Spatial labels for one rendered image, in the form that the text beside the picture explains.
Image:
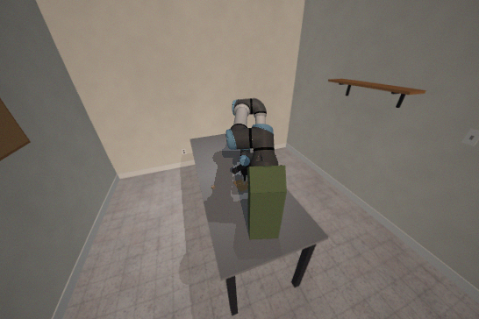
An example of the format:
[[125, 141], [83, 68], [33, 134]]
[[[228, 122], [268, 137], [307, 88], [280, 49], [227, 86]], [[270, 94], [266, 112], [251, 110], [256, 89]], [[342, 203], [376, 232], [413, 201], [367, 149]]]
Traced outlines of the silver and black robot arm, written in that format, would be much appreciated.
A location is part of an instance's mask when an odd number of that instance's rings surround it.
[[[256, 98], [250, 98], [234, 100], [232, 105], [234, 124], [226, 130], [226, 140], [229, 149], [240, 149], [240, 165], [232, 169], [232, 173], [236, 174], [249, 163], [253, 167], [278, 166], [273, 128], [266, 124], [267, 111], [264, 104]], [[247, 128], [247, 117], [253, 114], [255, 124], [252, 128]], [[254, 152], [250, 152], [250, 149], [254, 149]]]

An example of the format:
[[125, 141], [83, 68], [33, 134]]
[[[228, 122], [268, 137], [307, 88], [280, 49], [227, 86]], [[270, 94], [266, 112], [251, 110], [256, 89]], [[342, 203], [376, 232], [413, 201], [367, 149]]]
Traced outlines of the tan square mat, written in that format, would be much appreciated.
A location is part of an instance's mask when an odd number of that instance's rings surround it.
[[[240, 181], [241, 183], [241, 186], [238, 186], [238, 182]], [[238, 181], [234, 181], [233, 182], [235, 184], [235, 186], [238, 188], [238, 190], [241, 192], [241, 191], [244, 191], [246, 189], [248, 189], [248, 185], [247, 185], [247, 182], [246, 182], [246, 185], [242, 185], [242, 179], [241, 180], [238, 180]]]

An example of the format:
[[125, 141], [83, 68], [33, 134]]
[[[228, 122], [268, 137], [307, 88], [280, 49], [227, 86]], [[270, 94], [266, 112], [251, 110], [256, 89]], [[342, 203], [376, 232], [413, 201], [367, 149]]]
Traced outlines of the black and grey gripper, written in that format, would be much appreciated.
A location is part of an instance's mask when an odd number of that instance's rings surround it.
[[251, 166], [251, 163], [249, 163], [248, 166], [246, 166], [244, 169], [241, 170], [241, 179], [243, 181], [243, 184], [246, 184], [247, 181], [247, 168]]

